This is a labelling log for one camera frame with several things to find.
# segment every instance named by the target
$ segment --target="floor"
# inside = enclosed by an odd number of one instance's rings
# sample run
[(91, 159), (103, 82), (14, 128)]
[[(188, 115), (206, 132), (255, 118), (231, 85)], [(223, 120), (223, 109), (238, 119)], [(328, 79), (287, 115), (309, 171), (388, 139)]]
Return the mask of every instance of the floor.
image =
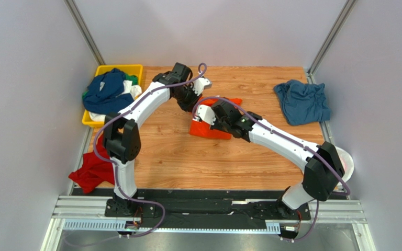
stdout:
[[(171, 67), (145, 67), (144, 87)], [(274, 126), (310, 142), (323, 143), (319, 123), (286, 123), (273, 87), (290, 79), (306, 83), (301, 67), (209, 67), (205, 75), (213, 86), (203, 96), (243, 99), (242, 107)], [(290, 161), (245, 140), (215, 140), (189, 135), (191, 115), (176, 100), (158, 108), (140, 129), (142, 149), (136, 158), (139, 188), (284, 190), (302, 180)], [(88, 152), (92, 151), (91, 139)], [(104, 182), (99, 187), (113, 187)]]

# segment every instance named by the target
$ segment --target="white wall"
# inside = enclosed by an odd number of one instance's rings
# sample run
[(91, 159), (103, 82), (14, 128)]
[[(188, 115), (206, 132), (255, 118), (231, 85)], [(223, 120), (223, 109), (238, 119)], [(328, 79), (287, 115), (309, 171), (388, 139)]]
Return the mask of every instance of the white wall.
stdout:
[(107, 64), (309, 67), (345, 0), (76, 0)]
[(402, 250), (402, 1), (358, 1), (316, 74), (377, 250)]
[(39, 250), (96, 62), (63, 1), (0, 1), (0, 250)]

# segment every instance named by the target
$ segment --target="white cloth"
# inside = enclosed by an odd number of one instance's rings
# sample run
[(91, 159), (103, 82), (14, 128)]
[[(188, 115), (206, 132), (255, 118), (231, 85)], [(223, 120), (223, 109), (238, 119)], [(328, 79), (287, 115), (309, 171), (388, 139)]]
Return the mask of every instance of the white cloth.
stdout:
[[(100, 83), (100, 90), (102, 90), (102, 88), (104, 88), (104, 85), (105, 85), (104, 82)], [(139, 85), (133, 85), (133, 82), (130, 80), (124, 80), (124, 91), (119, 95), (127, 94), (127, 93), (131, 94), (133, 99), (136, 99), (139, 95), (142, 94), (142, 88)], [(96, 121), (96, 122), (105, 121), (104, 114), (90, 112), (90, 118), (91, 118), (91, 120)]]

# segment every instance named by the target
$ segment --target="yellow bin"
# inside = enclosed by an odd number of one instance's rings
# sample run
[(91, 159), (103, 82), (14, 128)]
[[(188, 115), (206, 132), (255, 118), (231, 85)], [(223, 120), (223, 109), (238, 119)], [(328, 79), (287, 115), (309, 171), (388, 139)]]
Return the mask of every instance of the yellow bin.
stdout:
[[(114, 68), (118, 68), (119, 70), (125, 72), (128, 75), (137, 76), (139, 85), (141, 86), (142, 91), (144, 91), (143, 90), (144, 87), (143, 87), (143, 83), (142, 83), (143, 66), (141, 64), (101, 65), (97, 68), (95, 76), (109, 72)], [(83, 112), (82, 123), (89, 127), (94, 127), (94, 128), (100, 128), (104, 125), (104, 123), (102, 121), (98, 122), (98, 121), (91, 120), (90, 112), (88, 112), (87, 110), (85, 110)]]

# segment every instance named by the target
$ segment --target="orange towel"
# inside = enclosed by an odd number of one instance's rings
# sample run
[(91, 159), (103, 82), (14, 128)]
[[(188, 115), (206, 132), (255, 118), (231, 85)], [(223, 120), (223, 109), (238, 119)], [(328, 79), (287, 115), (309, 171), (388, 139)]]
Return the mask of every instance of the orange towel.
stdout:
[[(243, 100), (240, 98), (231, 98), (229, 100), (234, 102), (237, 105), (240, 105), (241, 102), (243, 102)], [(200, 105), (212, 106), (215, 102), (216, 102), (215, 99), (208, 99), (208, 100), (201, 102)], [(189, 134), (193, 135), (193, 136), (208, 138), (208, 139), (224, 139), (224, 140), (232, 139), (232, 134), (227, 133), (227, 132), (218, 131), (215, 129), (211, 130), (210, 125), (207, 124), (206, 122), (197, 122), (195, 120), (192, 120), (192, 124), (190, 125)]]

